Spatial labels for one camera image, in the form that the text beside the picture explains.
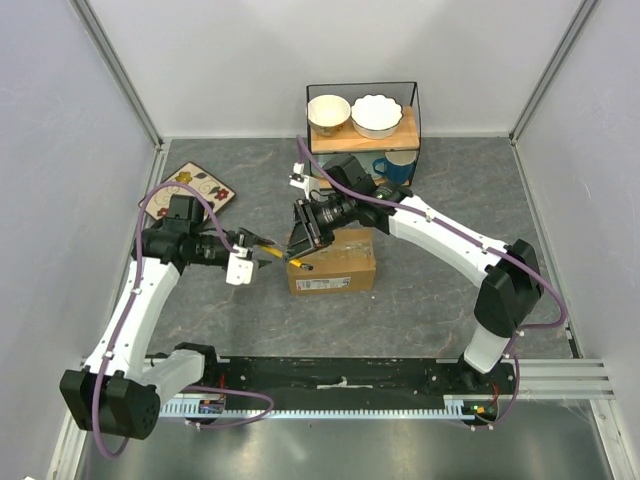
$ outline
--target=barcode label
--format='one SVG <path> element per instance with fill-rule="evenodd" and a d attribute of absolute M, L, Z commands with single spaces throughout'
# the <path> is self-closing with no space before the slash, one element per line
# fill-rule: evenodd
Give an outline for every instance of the barcode label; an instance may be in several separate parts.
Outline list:
<path fill-rule="evenodd" d="M 351 277 L 316 278 L 314 280 L 296 280 L 297 290 L 328 290 L 330 288 L 346 288 L 351 284 Z"/>

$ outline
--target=mug handle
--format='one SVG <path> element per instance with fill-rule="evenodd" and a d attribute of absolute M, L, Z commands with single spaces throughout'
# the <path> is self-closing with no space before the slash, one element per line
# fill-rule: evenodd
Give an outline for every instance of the mug handle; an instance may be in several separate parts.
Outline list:
<path fill-rule="evenodd" d="M 378 170 L 376 168 L 381 163 L 383 163 L 385 165 L 384 170 Z M 386 171 L 387 171 L 387 159 L 386 158 L 378 158 L 377 160 L 373 161 L 372 166 L 373 166 L 373 171 L 374 172 L 376 172 L 378 175 L 384 175 L 386 173 Z"/>

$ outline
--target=cardboard box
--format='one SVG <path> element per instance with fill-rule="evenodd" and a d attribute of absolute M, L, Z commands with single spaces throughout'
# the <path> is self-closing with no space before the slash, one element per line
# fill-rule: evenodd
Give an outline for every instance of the cardboard box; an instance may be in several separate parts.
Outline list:
<path fill-rule="evenodd" d="M 294 295 L 370 290 L 376 275 L 370 228 L 339 229 L 330 247 L 301 258 L 307 271 L 287 264 L 289 290 Z"/>

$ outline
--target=floral placemat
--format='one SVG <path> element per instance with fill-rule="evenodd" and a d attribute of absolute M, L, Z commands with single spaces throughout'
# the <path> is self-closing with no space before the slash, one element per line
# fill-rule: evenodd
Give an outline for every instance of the floral placemat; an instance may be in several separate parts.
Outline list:
<path fill-rule="evenodd" d="M 165 182 L 168 180 L 184 183 L 185 185 L 195 188 L 196 191 L 202 194 L 202 196 L 213 205 L 214 213 L 218 213 L 222 207 L 236 196 L 235 192 L 224 183 L 210 173 L 204 171 L 195 163 L 191 162 L 185 163 L 182 167 L 166 178 Z M 145 209 L 146 212 L 155 220 L 166 216 L 169 211 L 169 200 L 171 200 L 172 195 L 176 194 L 192 196 L 191 193 L 186 191 L 184 188 L 163 188 L 153 196 Z"/>

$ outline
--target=blue mug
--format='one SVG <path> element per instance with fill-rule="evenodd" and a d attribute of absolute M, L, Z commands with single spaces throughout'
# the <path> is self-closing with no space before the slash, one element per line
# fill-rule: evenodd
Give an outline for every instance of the blue mug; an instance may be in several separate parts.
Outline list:
<path fill-rule="evenodd" d="M 411 177 L 417 156 L 416 151 L 388 152 L 385 158 L 373 162 L 373 171 L 384 175 L 390 182 L 402 185 Z"/>

